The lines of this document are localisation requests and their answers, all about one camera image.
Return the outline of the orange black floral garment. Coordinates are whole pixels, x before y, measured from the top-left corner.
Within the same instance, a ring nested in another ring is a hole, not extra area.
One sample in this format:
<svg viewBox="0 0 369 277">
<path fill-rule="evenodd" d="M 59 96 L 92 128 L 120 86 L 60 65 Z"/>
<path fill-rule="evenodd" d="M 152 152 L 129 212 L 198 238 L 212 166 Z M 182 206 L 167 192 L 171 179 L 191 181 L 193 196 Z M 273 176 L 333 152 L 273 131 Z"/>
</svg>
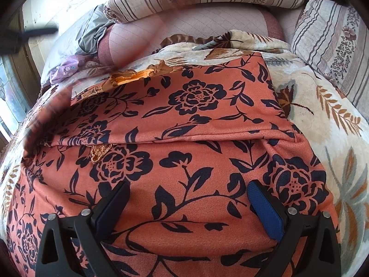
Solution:
<svg viewBox="0 0 369 277">
<path fill-rule="evenodd" d="M 37 272 L 49 215 L 92 211 L 120 182 L 130 192 L 103 250 L 121 276 L 255 276 L 284 229 L 259 219 L 253 180 L 338 225 L 326 171 L 278 104 L 260 53 L 145 74 L 78 97 L 65 89 L 33 116 L 6 222 L 21 276 Z"/>
</svg>

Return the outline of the cream leaf-pattern fleece blanket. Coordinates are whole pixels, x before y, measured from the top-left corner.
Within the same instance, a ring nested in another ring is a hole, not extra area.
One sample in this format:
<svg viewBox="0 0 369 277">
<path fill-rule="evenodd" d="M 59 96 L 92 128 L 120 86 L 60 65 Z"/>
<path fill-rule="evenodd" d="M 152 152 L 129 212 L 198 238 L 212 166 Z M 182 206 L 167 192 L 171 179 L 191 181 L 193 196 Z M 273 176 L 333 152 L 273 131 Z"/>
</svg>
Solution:
<svg viewBox="0 0 369 277">
<path fill-rule="evenodd" d="M 225 34 L 215 45 L 171 44 L 123 68 L 85 69 L 51 87 L 29 111 L 1 161 L 1 239 L 5 245 L 6 222 L 20 177 L 25 138 L 33 126 L 33 116 L 39 108 L 49 105 L 52 97 L 65 89 L 70 89 L 72 97 L 78 97 L 89 87 L 115 75 L 122 75 L 123 83 L 129 83 L 146 80 L 145 71 L 151 67 L 210 66 L 250 53 L 262 55 L 278 104 L 288 121 L 307 138 L 326 171 L 326 187 L 333 196 L 338 216 L 338 225 L 334 227 L 340 244 L 342 274 L 357 274 L 368 256 L 368 122 L 327 79 L 290 52 L 285 42 L 272 38 L 260 41 L 238 30 Z"/>
</svg>

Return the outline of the stained glass window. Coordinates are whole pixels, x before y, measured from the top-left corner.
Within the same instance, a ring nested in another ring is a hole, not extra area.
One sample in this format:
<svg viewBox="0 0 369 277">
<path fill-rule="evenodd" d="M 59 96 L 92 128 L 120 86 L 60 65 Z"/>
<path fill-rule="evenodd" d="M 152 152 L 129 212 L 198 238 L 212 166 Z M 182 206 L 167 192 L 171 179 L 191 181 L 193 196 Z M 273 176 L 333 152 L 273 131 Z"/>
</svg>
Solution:
<svg viewBox="0 0 369 277">
<path fill-rule="evenodd" d="M 17 132 L 29 111 L 8 56 L 1 56 L 1 134 L 6 141 Z"/>
</svg>

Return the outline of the purple small garment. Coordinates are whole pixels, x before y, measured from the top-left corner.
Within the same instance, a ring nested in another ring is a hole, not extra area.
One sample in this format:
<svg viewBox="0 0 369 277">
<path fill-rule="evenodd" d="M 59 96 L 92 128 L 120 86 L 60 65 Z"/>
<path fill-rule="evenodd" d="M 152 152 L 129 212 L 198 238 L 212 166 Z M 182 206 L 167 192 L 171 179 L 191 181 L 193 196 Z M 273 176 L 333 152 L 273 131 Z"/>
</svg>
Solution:
<svg viewBox="0 0 369 277">
<path fill-rule="evenodd" d="M 72 77 L 85 69 L 101 66 L 99 59 L 94 55 L 72 55 L 65 58 L 62 63 L 53 68 L 47 75 L 51 85 L 55 85 Z"/>
</svg>

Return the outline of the pink quilted mattress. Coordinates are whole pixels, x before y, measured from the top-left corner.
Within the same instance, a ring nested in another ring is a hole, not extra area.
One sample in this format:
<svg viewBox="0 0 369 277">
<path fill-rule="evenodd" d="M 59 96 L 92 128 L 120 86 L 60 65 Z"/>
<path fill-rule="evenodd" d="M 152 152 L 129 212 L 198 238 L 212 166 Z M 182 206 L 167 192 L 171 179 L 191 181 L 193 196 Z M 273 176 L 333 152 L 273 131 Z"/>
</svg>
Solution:
<svg viewBox="0 0 369 277">
<path fill-rule="evenodd" d="M 101 64 L 122 66 L 126 57 L 148 56 L 166 44 L 206 40 L 239 29 L 291 42 L 303 11 L 246 3 L 197 4 L 126 24 L 114 23 L 98 46 Z"/>
</svg>

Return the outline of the grey crumpled cloth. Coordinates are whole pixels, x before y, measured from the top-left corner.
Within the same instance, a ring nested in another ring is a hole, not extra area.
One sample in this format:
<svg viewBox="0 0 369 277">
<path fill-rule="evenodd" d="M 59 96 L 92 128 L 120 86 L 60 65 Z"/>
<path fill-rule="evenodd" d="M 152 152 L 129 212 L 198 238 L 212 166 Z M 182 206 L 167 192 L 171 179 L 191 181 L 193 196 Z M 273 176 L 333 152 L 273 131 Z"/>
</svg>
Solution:
<svg viewBox="0 0 369 277">
<path fill-rule="evenodd" d="M 104 14 L 104 4 L 97 5 L 83 16 L 82 25 L 77 34 L 77 54 L 92 55 L 98 52 L 98 45 L 107 29 L 113 25 Z"/>
</svg>

